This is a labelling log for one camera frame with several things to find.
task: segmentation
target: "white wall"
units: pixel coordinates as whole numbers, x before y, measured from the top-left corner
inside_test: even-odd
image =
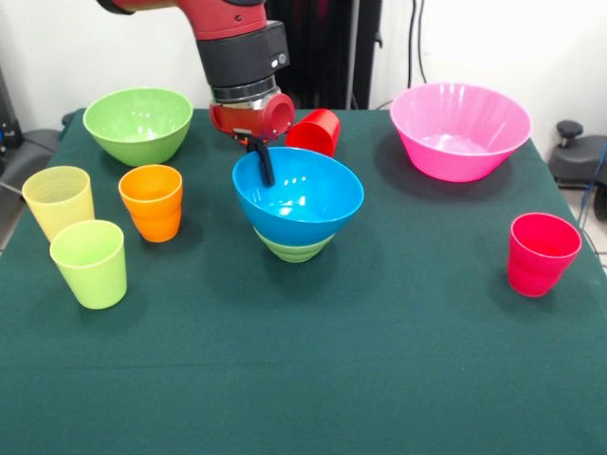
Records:
[[[197,107],[211,93],[179,9],[118,16],[95,0],[0,0],[0,66],[24,130],[123,87],[157,85]]]
[[[384,0],[372,107],[406,85],[411,5]],[[422,30],[428,79],[478,83],[514,98],[529,111],[544,156],[560,119],[607,135],[605,0],[426,0]],[[417,69],[416,54],[414,61]]]
[[[544,155],[559,119],[607,134],[607,1],[426,2],[422,44],[430,81],[480,83],[518,100]],[[406,83],[411,4],[384,0],[386,46],[377,48],[372,107]],[[178,9],[122,17],[95,0],[0,0],[0,65],[25,130],[59,127],[62,114],[125,86],[170,87],[197,107],[210,100]]]

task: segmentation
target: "knob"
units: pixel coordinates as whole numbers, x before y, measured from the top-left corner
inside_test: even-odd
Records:
[[[584,128],[576,121],[562,120],[557,123],[557,131],[561,136],[561,147],[567,148],[576,137],[584,132]]]

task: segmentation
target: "pink bowl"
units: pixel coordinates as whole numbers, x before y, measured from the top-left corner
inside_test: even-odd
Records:
[[[449,182],[486,177],[531,135],[529,115],[518,103],[463,83],[405,90],[390,115],[417,169]]]

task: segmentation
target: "yellow cup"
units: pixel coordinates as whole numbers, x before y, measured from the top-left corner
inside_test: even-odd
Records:
[[[80,168],[56,166],[35,173],[23,185],[23,197],[50,242],[63,228],[95,219],[91,179]]]

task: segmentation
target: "red cup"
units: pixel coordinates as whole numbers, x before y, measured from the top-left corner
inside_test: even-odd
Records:
[[[285,145],[333,157],[340,130],[340,119],[334,112],[317,109],[293,125],[286,135]]]
[[[548,213],[526,213],[510,226],[510,286],[526,297],[552,289],[581,250],[578,230]]]

